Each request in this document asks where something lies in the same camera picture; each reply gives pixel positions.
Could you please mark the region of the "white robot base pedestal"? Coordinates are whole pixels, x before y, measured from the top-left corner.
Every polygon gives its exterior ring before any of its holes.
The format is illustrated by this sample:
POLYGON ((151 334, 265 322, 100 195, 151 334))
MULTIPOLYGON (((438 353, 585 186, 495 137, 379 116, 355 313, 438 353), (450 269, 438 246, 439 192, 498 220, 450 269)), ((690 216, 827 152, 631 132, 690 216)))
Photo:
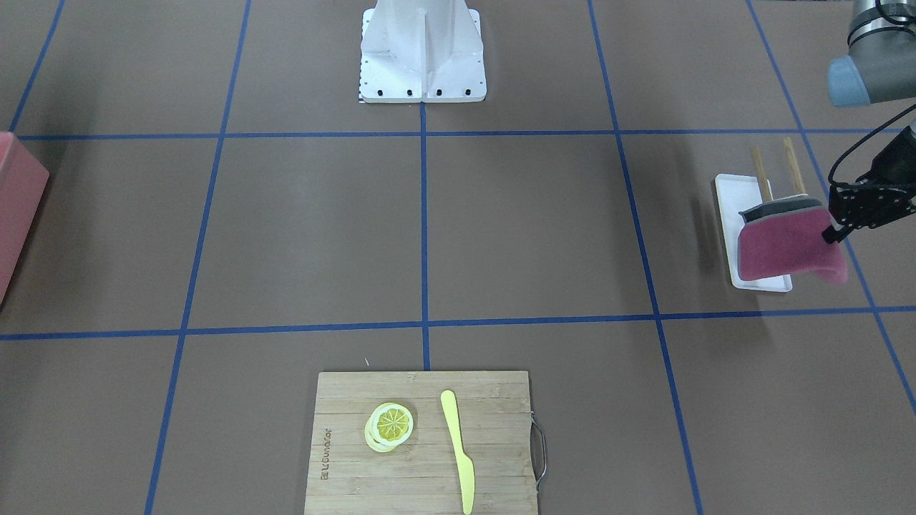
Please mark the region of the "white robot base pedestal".
POLYGON ((467 2, 379 1, 361 29, 360 102, 487 98, 481 17, 467 2))

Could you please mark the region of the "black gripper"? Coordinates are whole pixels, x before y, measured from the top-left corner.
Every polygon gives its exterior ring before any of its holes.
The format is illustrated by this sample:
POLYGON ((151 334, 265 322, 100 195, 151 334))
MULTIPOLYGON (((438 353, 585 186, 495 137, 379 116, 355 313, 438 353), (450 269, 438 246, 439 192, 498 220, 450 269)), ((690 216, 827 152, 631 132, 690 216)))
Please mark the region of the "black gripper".
POLYGON ((851 231, 877 228, 914 214, 914 131, 905 128, 872 160, 854 182, 838 182, 829 174, 829 212, 834 225, 822 231, 827 244, 839 244, 851 231))

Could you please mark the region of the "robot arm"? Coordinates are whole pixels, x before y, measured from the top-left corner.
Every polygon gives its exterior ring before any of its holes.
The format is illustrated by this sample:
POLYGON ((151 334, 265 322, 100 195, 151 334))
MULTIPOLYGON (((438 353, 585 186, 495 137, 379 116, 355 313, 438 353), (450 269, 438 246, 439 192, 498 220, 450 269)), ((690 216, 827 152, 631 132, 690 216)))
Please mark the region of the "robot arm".
MULTIPOLYGON (((856 1, 847 34, 847 55, 834 59, 827 72, 828 94, 835 107, 868 107, 913 99, 914 2, 856 1)), ((837 170, 871 137, 907 114, 908 107, 841 153, 828 173, 829 212, 833 222, 822 232, 827 243, 840 243, 851 232, 875 229, 914 214, 915 142, 910 122, 855 180, 838 180, 837 170)))

